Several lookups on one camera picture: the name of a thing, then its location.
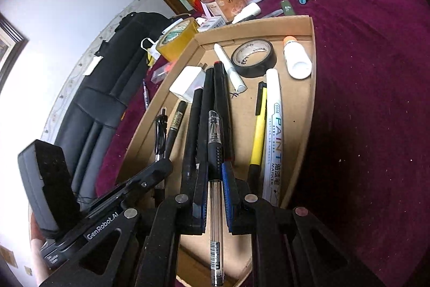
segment white paint marker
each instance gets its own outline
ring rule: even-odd
[[[227,76],[231,84],[233,84],[234,89],[236,89],[238,93],[243,93],[246,90],[246,86],[240,78],[240,75],[234,69],[233,64],[225,53],[225,50],[218,43],[214,44],[214,50],[218,59],[224,65],[225,72],[227,72]]]
[[[266,71],[267,123],[266,162],[264,166],[263,198],[272,205],[280,203],[282,173],[282,102],[279,74],[276,69]]]

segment barcode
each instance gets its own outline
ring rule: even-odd
[[[211,269],[219,270],[220,268],[219,242],[211,241]]]

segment yellow tape roll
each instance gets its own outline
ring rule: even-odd
[[[194,38],[199,28],[192,17],[185,19],[171,28],[158,41],[156,49],[168,61],[175,61],[184,51],[185,47]]]

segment dark green eraser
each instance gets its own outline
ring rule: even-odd
[[[293,9],[293,7],[291,6],[290,1],[282,1],[281,2],[281,9],[284,12],[284,16],[289,16],[289,15],[295,15],[295,11]]]

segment glue bottle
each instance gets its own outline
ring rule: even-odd
[[[312,62],[305,48],[292,36],[284,38],[284,57],[291,77],[304,79],[312,72]]]

